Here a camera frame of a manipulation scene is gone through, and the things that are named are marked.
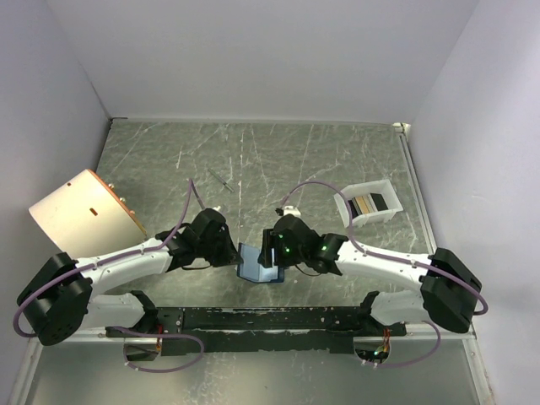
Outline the stack of credit cards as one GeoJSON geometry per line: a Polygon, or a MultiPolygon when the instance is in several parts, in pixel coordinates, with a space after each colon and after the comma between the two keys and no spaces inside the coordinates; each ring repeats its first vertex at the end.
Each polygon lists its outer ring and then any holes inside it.
{"type": "Polygon", "coordinates": [[[379,213],[388,210],[386,200],[380,193],[368,193],[362,196],[352,197],[348,200],[354,218],[369,213],[379,213]]]}

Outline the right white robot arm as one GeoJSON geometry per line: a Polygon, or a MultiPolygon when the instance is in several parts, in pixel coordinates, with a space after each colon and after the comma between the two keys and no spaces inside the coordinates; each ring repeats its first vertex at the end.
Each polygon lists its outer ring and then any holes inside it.
{"type": "Polygon", "coordinates": [[[281,217],[262,234],[259,263],[264,267],[305,264],[319,274],[379,278],[399,287],[396,293],[367,295],[358,315],[359,329],[374,336],[386,326],[431,321],[449,332],[466,333],[478,315],[482,284],[448,249],[432,255],[388,251],[350,237],[319,235],[301,218],[281,217]]]}

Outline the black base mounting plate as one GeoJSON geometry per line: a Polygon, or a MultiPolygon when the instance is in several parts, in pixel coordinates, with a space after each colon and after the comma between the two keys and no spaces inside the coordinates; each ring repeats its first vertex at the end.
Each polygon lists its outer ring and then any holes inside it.
{"type": "Polygon", "coordinates": [[[160,307],[154,330],[199,338],[207,353],[322,350],[352,354],[355,338],[379,342],[386,327],[359,306],[160,307]]]}

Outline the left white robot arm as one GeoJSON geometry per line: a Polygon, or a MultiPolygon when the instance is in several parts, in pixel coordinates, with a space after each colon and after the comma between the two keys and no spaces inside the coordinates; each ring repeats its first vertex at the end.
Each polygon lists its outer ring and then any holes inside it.
{"type": "Polygon", "coordinates": [[[225,217],[212,208],[127,249],[79,259],[66,252],[52,256],[17,298],[16,315],[26,318],[32,336],[44,346],[96,327],[123,327],[146,337],[159,329],[152,300],[139,290],[122,295],[111,295],[110,290],[146,276],[187,269],[197,259],[211,267],[243,262],[225,217]]]}

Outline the blue leather card holder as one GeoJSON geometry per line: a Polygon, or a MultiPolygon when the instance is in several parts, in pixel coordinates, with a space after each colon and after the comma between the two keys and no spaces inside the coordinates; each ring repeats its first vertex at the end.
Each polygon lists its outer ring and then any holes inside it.
{"type": "Polygon", "coordinates": [[[243,243],[238,245],[242,263],[236,267],[238,278],[254,284],[276,284],[284,281],[284,268],[273,265],[264,267],[258,262],[261,250],[243,243]]]}

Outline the white plastic bin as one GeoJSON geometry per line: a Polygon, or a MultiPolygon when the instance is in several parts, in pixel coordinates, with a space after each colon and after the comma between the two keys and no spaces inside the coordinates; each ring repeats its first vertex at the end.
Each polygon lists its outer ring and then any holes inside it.
{"type": "Polygon", "coordinates": [[[397,213],[403,211],[395,188],[387,179],[353,184],[334,195],[337,210],[343,225],[349,225],[349,212],[352,214],[352,225],[360,228],[366,224],[386,223],[397,213]]]}

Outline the beige cylindrical lamp shade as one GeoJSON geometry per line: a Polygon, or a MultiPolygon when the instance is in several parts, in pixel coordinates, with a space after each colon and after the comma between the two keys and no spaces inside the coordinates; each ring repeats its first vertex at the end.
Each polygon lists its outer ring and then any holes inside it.
{"type": "Polygon", "coordinates": [[[71,257],[97,257],[138,245],[146,230],[114,186],[83,170],[29,208],[33,220],[71,257]]]}

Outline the aluminium frame rail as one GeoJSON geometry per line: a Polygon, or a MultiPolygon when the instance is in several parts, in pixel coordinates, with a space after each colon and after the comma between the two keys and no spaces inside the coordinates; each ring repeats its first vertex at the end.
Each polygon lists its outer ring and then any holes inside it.
{"type": "Polygon", "coordinates": [[[206,348],[169,341],[137,370],[124,341],[98,331],[29,344],[12,404],[493,404],[472,334],[411,325],[389,359],[357,356],[377,337],[325,332],[206,332],[206,348]]]}

